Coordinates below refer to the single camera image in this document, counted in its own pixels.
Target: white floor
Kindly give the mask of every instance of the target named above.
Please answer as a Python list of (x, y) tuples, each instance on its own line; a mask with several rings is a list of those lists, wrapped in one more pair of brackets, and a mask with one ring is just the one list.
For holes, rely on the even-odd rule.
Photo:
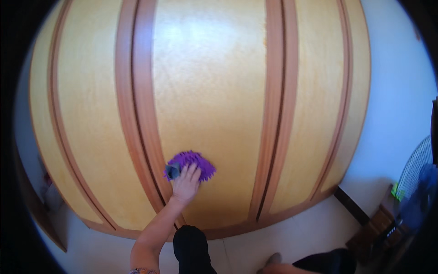
[[(42, 238), (67, 273), (128, 273), (134, 240), (88, 229), (65, 205), (52, 217), (61, 240), (67, 245), (67, 253), (44, 233)], [(284, 262), (293, 263), (313, 253), (344, 247), (359, 229), (359, 223), (331, 196), (270, 227), (209, 241), (208, 249), (218, 274), (254, 274), (275, 252), (282, 253)], [(161, 251), (160, 270), (161, 274), (178, 273), (172, 243), (166, 243)]]

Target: leg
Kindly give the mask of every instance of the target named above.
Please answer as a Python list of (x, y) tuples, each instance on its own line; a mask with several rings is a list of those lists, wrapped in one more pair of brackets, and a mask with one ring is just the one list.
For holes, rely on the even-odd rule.
[(190, 225), (182, 226), (173, 237), (173, 252), (180, 274), (215, 274), (210, 264), (205, 234)]
[(293, 266), (324, 274), (354, 274), (356, 260), (347, 249), (342, 248), (307, 256), (293, 263)]

